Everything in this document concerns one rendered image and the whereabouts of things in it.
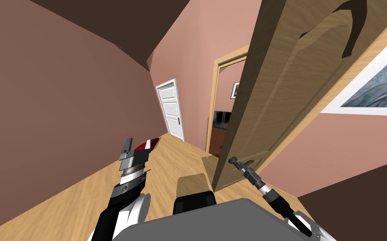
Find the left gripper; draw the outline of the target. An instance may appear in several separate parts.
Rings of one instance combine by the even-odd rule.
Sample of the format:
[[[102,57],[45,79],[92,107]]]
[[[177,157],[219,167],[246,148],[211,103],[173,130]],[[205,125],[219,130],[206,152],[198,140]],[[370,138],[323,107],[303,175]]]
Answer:
[[[131,151],[132,141],[133,138],[128,138],[121,150],[121,154],[119,156],[119,160],[121,160],[119,171],[123,171],[138,165],[143,165],[148,161],[151,149]]]

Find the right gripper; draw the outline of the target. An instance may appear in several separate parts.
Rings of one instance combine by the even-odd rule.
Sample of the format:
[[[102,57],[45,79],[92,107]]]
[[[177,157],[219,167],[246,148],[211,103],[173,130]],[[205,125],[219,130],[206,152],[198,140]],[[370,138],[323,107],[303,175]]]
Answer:
[[[265,186],[265,182],[262,181],[261,177],[252,169],[249,167],[254,160],[248,160],[245,163],[239,162],[237,157],[231,157],[229,158],[228,162],[230,164],[233,164],[237,170],[243,171],[243,176],[256,188],[262,188]]]

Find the red and white rounded object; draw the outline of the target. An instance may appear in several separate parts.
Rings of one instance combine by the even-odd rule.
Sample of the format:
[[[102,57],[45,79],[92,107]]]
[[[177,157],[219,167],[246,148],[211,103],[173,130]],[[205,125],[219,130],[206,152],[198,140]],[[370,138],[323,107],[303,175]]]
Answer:
[[[139,145],[135,151],[149,149],[152,151],[158,144],[160,138],[148,139],[146,142]]]

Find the dark brown cabinet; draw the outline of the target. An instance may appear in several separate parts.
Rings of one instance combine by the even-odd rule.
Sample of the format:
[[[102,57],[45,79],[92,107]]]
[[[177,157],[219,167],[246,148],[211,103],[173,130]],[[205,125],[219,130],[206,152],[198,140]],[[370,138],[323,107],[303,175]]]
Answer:
[[[221,154],[224,138],[227,132],[231,112],[214,111],[209,153],[219,157]]]

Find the white panel door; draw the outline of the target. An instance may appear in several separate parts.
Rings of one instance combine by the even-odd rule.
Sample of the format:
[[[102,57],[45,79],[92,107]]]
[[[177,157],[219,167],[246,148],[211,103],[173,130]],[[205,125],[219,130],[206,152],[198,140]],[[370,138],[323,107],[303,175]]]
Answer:
[[[184,141],[177,79],[158,85],[156,91],[168,133]]]

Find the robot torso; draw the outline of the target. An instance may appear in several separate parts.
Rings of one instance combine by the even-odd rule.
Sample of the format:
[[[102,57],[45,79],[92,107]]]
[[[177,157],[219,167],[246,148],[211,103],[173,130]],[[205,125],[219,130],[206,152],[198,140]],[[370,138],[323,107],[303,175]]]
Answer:
[[[241,198],[131,225],[116,241],[308,241],[261,206]]]

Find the brown wooden door leaf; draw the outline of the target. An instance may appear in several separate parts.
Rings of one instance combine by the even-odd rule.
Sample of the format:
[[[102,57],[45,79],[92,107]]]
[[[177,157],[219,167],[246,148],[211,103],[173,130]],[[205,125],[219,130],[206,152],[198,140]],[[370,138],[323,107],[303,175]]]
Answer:
[[[267,162],[385,28],[387,0],[263,0],[212,189],[242,179],[233,156]]]

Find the large white-framed blue picture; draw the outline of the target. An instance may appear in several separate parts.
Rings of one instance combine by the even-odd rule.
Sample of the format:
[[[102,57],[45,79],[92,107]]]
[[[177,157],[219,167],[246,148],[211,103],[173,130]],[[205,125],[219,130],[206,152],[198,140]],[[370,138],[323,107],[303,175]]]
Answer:
[[[387,46],[322,113],[387,116]]]

